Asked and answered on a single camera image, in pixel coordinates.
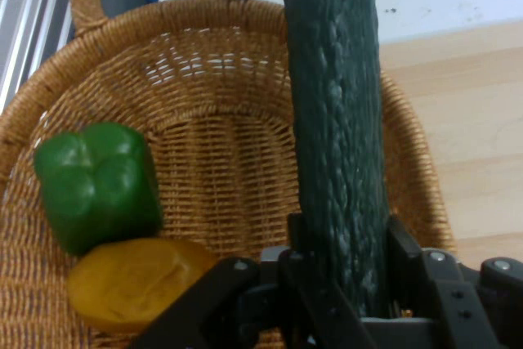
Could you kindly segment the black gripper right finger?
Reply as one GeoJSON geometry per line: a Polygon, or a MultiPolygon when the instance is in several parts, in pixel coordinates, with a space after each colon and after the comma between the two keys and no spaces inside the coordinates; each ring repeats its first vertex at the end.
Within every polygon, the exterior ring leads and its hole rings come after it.
{"type": "Polygon", "coordinates": [[[452,253],[422,248],[397,217],[387,223],[391,297],[436,323],[442,348],[522,346],[522,263],[492,257],[478,270],[452,253]]]}

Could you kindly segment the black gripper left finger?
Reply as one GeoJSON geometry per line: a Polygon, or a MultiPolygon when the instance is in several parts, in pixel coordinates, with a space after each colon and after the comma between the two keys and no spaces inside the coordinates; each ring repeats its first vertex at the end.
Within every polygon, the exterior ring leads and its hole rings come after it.
{"type": "Polygon", "coordinates": [[[274,261],[218,262],[130,343],[131,348],[254,348],[277,329],[287,348],[375,348],[339,287],[319,271],[303,215],[274,261]]]}

